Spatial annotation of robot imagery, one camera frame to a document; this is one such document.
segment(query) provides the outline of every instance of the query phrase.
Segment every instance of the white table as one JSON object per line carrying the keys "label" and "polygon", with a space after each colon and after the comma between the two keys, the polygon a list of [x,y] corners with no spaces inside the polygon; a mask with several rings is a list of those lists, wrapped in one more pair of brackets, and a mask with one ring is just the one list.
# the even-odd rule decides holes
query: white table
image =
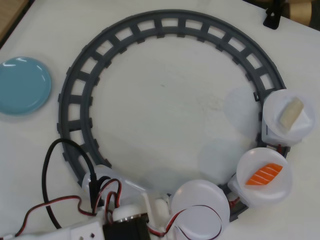
{"label": "white table", "polygon": [[[17,56],[42,61],[51,72],[52,93],[33,114],[0,115],[0,235],[15,233],[27,210],[43,202],[43,161],[59,137],[58,94],[81,49],[111,24],[158,9],[202,12],[239,28],[269,55],[286,87],[309,95],[320,113],[320,32],[285,18],[278,30],[270,30],[262,25],[264,10],[241,0],[37,0],[1,49],[0,62]],[[93,93],[92,131],[115,169],[171,192],[189,179],[219,183],[234,171],[253,146],[259,108],[241,70],[209,49],[189,38],[151,39],[128,48],[103,72]],[[239,106],[243,115],[233,111]],[[72,137],[83,141],[77,133]],[[316,127],[288,154],[294,172],[288,199],[247,210],[220,239],[319,239],[319,142]],[[61,146],[52,154],[47,182],[50,199],[85,198]],[[76,205],[71,200],[53,207],[62,226],[85,219]],[[25,232],[53,230],[41,209],[30,216]]]}

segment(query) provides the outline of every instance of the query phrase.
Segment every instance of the light blue saucer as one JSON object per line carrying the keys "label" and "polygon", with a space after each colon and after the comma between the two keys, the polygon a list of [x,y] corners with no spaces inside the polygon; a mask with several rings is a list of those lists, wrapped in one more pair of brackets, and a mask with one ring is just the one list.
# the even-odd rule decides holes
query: light blue saucer
{"label": "light blue saucer", "polygon": [[15,57],[0,64],[0,112],[32,113],[46,102],[50,91],[50,74],[38,60]]}

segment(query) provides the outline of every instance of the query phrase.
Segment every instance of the tofu piece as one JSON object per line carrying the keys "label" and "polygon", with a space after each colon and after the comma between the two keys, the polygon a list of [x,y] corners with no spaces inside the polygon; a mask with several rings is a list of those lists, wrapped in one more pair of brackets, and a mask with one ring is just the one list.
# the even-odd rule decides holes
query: tofu piece
{"label": "tofu piece", "polygon": [[283,114],[280,117],[280,124],[289,131],[300,113],[304,109],[304,103],[295,97],[286,107]]}

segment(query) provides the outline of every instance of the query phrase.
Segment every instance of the gray plastic track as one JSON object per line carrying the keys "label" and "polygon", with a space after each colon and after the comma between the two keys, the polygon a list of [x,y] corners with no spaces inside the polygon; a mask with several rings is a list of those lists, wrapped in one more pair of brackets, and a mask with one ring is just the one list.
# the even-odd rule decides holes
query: gray plastic track
{"label": "gray plastic track", "polygon": [[[178,25],[163,26],[163,19],[178,19]],[[198,30],[186,27],[186,20],[193,20],[202,23],[201,29]],[[138,24],[145,21],[153,21],[154,28],[140,31]],[[211,26],[225,32],[224,36],[219,38],[208,33]],[[132,35],[120,41],[116,37],[116,33],[126,28],[131,29]],[[272,91],[286,88],[275,64],[270,60],[261,47],[246,34],[218,18],[187,10],[157,10],[130,16],[103,30],[83,48],[73,65],[67,71],[66,79],[58,98],[59,121],[57,124],[57,130],[59,134],[62,138],[70,139],[70,132],[81,131],[84,139],[84,144],[81,147],[91,155],[96,165],[102,164],[111,167],[109,161],[99,152],[99,145],[91,132],[93,124],[92,119],[89,116],[89,108],[93,101],[91,94],[93,88],[99,83],[100,73],[104,68],[108,68],[112,63],[113,57],[119,53],[122,54],[125,52],[129,45],[136,42],[138,44],[142,43],[146,38],[151,36],[163,38],[166,34],[176,34],[177,37],[180,38],[183,38],[186,35],[194,36],[197,37],[198,41],[208,41],[213,43],[219,51],[226,51],[230,54],[235,64],[240,64],[244,68],[247,79],[253,82],[256,89],[256,92],[254,92],[253,95],[256,101],[260,101],[261,107],[263,106],[264,99]],[[242,51],[238,51],[229,44],[231,38],[235,38],[240,41],[245,48]],[[107,40],[113,45],[113,47],[104,55],[101,55],[97,52],[97,48]],[[247,57],[250,54],[254,54],[260,61],[262,64],[260,68],[255,69],[247,60]],[[96,65],[91,72],[81,71],[81,68],[89,58],[97,61]],[[274,88],[268,90],[265,89],[261,80],[261,76],[265,74],[269,75]],[[85,82],[82,95],[72,95],[72,89],[76,80],[82,80]],[[80,105],[80,119],[68,119],[70,104]],[[264,146],[265,144],[258,139],[258,145]],[[72,147],[65,144],[63,144],[63,149],[63,157],[69,162],[72,170],[78,178],[78,183],[81,185],[86,172],[79,162],[79,154],[74,151]]]}

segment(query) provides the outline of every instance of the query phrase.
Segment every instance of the salmon sushi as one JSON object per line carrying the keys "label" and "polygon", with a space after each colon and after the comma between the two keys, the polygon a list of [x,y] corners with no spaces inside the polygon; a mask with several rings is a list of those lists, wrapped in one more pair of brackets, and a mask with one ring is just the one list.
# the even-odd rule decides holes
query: salmon sushi
{"label": "salmon sushi", "polygon": [[267,185],[280,173],[282,168],[283,167],[278,164],[269,163],[256,171],[246,182],[246,185]]}

